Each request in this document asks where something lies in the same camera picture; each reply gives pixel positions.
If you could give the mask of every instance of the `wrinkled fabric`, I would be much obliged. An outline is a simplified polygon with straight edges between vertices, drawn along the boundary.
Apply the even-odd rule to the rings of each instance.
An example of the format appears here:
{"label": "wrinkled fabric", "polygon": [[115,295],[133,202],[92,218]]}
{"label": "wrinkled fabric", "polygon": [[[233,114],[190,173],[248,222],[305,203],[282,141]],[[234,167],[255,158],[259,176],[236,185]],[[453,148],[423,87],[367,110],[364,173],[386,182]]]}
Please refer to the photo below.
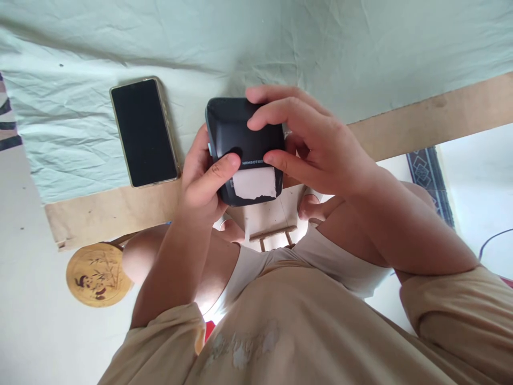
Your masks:
{"label": "wrinkled fabric", "polygon": [[416,276],[401,300],[419,338],[317,269],[271,265],[204,347],[197,304],[175,307],[128,332],[99,384],[511,384],[513,291],[497,276]]}
{"label": "wrinkled fabric", "polygon": [[510,0],[0,3],[0,70],[43,203],[129,185],[109,89],[158,76],[183,161],[207,101],[298,85],[347,123],[513,70]]}

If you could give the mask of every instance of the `red object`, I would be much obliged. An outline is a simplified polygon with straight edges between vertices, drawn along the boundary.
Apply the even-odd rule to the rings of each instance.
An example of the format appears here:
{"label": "red object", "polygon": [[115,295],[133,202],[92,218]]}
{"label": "red object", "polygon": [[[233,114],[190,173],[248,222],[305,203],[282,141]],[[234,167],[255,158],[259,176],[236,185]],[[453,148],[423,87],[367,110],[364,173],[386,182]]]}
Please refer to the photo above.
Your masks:
{"label": "red object", "polygon": [[504,278],[504,277],[501,277],[501,279],[504,281],[504,283],[506,285],[508,285],[511,289],[513,289],[513,281],[507,279],[507,278]]}
{"label": "red object", "polygon": [[210,337],[210,334],[212,334],[212,331],[215,328],[215,323],[212,321],[207,322],[207,330],[205,332],[205,342],[207,342],[207,339]]}

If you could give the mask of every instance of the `patterned rug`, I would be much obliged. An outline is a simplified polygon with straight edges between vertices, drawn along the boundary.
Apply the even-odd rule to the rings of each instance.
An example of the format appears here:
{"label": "patterned rug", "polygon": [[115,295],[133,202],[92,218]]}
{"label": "patterned rug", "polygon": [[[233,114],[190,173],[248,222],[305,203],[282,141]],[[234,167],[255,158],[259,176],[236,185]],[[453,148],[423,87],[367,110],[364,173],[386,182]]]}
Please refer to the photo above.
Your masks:
{"label": "patterned rug", "polygon": [[0,74],[0,151],[17,145],[21,145],[21,137],[16,131],[14,112],[11,109],[2,74]]}
{"label": "patterned rug", "polygon": [[413,183],[424,187],[429,192],[437,207],[438,214],[449,226],[454,228],[453,213],[449,206],[447,190],[436,149],[428,147],[423,150],[410,152],[406,154],[406,157],[408,158]]}

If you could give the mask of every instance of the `beige shirt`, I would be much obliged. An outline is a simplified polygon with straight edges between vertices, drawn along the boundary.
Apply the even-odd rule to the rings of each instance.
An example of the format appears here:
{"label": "beige shirt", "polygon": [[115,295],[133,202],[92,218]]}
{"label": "beige shirt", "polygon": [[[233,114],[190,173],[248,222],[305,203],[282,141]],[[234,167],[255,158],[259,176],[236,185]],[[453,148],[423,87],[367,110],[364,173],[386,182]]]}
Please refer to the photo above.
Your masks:
{"label": "beige shirt", "polygon": [[513,290],[488,270],[414,277],[419,338],[313,268],[250,283],[203,346],[196,304],[131,330],[100,384],[513,384]]}

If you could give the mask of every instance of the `hand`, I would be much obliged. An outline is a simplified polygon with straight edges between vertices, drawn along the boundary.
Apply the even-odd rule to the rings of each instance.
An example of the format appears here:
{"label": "hand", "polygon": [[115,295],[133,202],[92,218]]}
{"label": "hand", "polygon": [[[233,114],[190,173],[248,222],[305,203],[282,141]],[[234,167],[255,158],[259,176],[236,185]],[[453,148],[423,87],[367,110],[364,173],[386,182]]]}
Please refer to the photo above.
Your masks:
{"label": "hand", "polygon": [[368,186],[376,163],[351,130],[296,87],[258,86],[246,90],[260,107],[247,122],[251,130],[287,123],[287,152],[269,151],[263,161],[323,194],[345,196]]}
{"label": "hand", "polygon": [[177,217],[212,227],[227,208],[217,196],[217,190],[237,172],[240,158],[229,153],[209,167],[212,157],[208,141],[207,126],[203,124],[185,157]]}

